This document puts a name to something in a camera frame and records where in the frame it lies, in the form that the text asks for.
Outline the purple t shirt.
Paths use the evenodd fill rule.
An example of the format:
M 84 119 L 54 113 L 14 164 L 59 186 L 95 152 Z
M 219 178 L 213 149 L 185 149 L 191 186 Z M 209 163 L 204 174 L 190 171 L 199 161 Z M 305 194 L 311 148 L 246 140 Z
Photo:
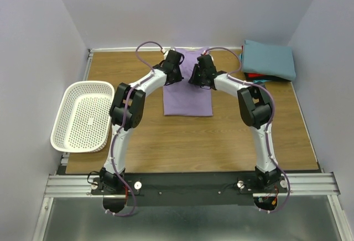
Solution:
M 188 83 L 194 65 L 206 49 L 190 51 L 177 49 L 185 59 L 180 65 L 183 80 L 163 87 L 163 109 L 165 116 L 211 117 L 211 91 Z

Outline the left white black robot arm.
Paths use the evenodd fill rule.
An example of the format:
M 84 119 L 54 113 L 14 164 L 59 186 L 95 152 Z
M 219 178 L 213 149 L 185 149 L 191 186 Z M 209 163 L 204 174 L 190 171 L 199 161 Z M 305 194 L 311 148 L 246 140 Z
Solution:
M 136 82 L 120 83 L 111 104 L 112 138 L 107 160 L 100 170 L 100 182 L 111 194 L 127 185 L 124 181 L 126 154 L 132 132 L 143 117 L 146 98 L 155 90 L 182 81 L 180 64 L 184 55 L 170 49 L 164 59 Z

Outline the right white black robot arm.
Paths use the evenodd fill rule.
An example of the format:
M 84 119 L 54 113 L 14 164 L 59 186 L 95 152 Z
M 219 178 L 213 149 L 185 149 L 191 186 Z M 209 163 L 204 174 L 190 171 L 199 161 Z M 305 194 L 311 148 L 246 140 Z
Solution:
M 222 91 L 237 98 L 241 119 L 250 127 L 257 153 L 254 185 L 260 192 L 273 188 L 281 178 L 281 170 L 272 141 L 274 99 L 269 91 L 263 85 L 217 71 L 210 55 L 197 58 L 189 83 Z

